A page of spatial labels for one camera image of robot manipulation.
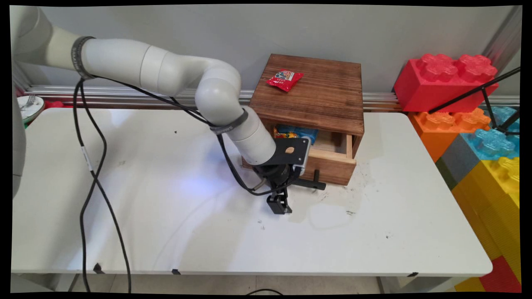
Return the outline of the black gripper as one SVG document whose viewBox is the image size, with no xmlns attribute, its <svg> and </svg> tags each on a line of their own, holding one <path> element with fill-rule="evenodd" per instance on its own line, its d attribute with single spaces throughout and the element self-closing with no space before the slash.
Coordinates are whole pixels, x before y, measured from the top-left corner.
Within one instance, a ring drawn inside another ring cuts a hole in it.
<svg viewBox="0 0 532 299">
<path fill-rule="evenodd" d="M 270 186 L 269 191 L 256 192 L 260 187 L 254 187 L 254 195 L 268 196 L 266 202 L 272 212 L 277 215 L 292 213 L 288 204 L 287 187 L 292 185 L 301 175 L 301 167 L 292 164 L 257 165 L 254 172 Z"/>
</svg>

